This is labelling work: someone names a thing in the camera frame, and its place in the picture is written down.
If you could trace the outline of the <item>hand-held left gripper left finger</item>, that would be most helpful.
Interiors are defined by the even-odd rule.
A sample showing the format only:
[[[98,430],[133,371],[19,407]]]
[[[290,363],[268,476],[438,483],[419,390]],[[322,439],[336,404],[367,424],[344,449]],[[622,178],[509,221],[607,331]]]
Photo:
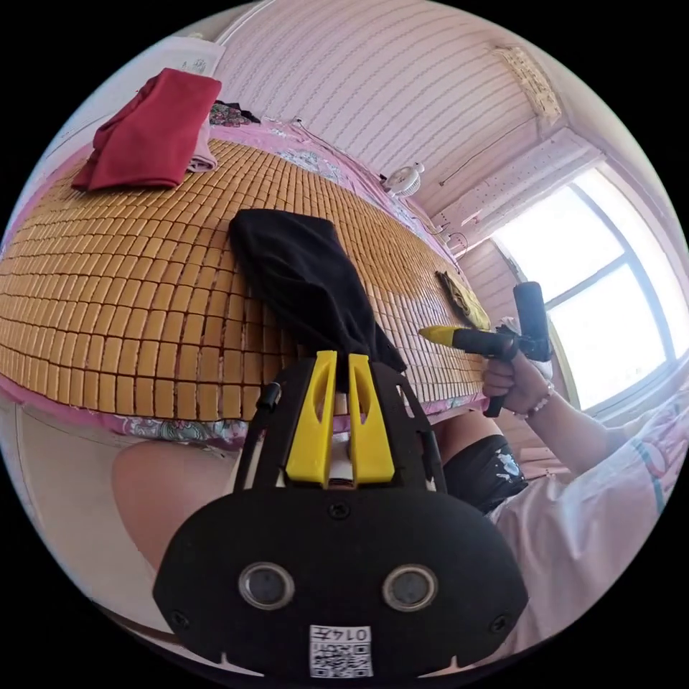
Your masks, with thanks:
[[[318,352],[286,462],[286,475],[291,482],[315,484],[321,488],[328,484],[336,374],[337,353]]]

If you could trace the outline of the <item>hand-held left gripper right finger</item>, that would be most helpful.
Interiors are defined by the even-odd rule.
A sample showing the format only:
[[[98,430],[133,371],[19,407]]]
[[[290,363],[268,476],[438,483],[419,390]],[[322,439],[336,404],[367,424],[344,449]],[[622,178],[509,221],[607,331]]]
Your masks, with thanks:
[[[356,485],[385,484],[395,473],[383,408],[367,356],[348,357],[350,461]]]

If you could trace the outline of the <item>person's right hand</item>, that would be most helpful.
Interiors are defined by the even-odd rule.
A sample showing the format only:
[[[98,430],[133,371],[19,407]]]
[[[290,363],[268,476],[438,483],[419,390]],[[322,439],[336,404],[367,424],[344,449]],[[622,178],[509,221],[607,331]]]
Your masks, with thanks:
[[[542,409],[553,396],[552,383],[536,366],[517,351],[510,361],[491,359],[483,373],[483,393],[497,399],[502,407],[527,418]]]

